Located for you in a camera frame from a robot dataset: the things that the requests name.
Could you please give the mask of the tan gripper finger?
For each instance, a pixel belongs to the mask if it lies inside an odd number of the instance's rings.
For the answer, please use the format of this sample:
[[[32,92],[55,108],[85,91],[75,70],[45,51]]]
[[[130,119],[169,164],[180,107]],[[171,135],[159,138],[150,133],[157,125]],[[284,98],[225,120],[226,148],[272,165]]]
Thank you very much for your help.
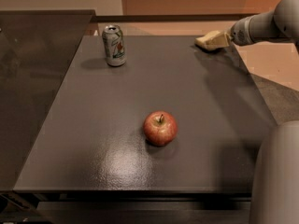
[[[231,33],[228,30],[220,32],[221,33],[217,36],[217,41],[220,45],[219,49],[228,47],[232,39]]]

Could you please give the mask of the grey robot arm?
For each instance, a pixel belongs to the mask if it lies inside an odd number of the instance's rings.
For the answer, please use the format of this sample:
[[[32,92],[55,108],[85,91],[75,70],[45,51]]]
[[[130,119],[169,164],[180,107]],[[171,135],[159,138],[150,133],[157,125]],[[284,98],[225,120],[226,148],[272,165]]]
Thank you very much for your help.
[[[212,31],[195,44],[212,51],[231,44],[299,43],[299,0],[280,0],[271,11]],[[264,139],[255,165],[249,224],[299,224],[298,109],[280,96],[270,105],[278,126]]]

